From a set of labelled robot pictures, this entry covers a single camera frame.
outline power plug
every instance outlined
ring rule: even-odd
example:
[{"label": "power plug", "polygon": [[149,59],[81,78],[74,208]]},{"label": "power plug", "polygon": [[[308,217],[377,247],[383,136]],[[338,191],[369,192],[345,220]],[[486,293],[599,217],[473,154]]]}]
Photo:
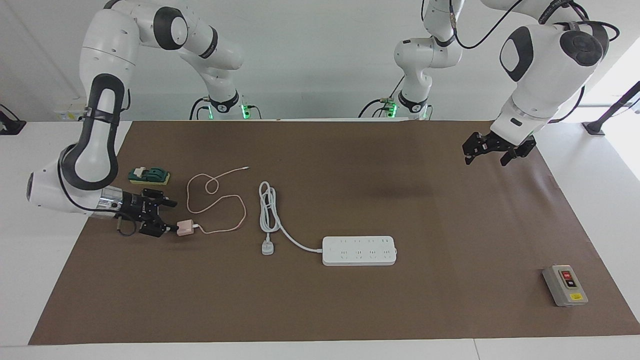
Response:
[{"label": "power plug", "polygon": [[262,242],[262,255],[272,255],[273,251],[273,243],[269,240],[264,240]]},{"label": "power plug", "polygon": [[191,235],[193,234],[194,229],[198,227],[193,223],[192,219],[180,221],[178,222],[177,225],[178,225],[178,231],[177,231],[178,236]]}]

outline power socket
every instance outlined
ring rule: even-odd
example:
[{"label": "power socket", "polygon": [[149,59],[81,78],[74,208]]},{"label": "power socket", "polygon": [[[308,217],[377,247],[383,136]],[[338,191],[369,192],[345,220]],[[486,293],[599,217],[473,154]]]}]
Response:
[{"label": "power socket", "polygon": [[396,263],[391,236],[327,236],[322,240],[326,266],[389,266]]}]

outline brown table mat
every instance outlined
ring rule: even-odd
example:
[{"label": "brown table mat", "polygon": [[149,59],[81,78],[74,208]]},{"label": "brown table mat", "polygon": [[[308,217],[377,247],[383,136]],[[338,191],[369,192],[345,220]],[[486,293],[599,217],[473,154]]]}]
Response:
[{"label": "brown table mat", "polygon": [[[481,122],[135,122],[114,185],[134,167],[172,173],[158,187],[207,230],[233,227],[237,199],[190,215],[187,180],[245,165],[194,208],[243,196],[234,233],[123,238],[89,219],[30,344],[320,341],[640,334],[640,325],[537,150],[503,168],[466,166],[461,145]],[[324,236],[391,235],[389,267],[326,267],[274,234],[263,256],[258,185],[278,192],[285,228]],[[540,275],[573,266],[589,304],[559,308]]]}]

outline gray switch box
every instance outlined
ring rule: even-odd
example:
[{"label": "gray switch box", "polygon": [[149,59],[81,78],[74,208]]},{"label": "gray switch box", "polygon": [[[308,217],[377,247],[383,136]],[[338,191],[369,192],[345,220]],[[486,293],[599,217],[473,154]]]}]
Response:
[{"label": "gray switch box", "polygon": [[542,270],[556,305],[561,307],[584,305],[589,302],[582,285],[569,265],[554,265]]}]

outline metal stand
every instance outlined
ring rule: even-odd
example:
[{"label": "metal stand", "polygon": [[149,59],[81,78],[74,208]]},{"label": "metal stand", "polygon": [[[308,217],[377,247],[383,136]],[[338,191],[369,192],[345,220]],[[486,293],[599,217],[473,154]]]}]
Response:
[{"label": "metal stand", "polygon": [[598,135],[604,136],[604,132],[602,132],[602,124],[604,124],[607,120],[609,120],[618,110],[620,110],[626,103],[628,103],[631,99],[636,96],[637,93],[640,92],[640,81],[638,81],[625,95],[622,95],[620,100],[618,100],[615,104],[611,105],[611,107],[596,121],[593,122],[583,122],[582,126],[590,135]]},{"label": "metal stand", "polygon": [[4,129],[0,130],[0,135],[18,135],[26,121],[9,119],[3,112],[0,111],[0,122],[4,125]]}]

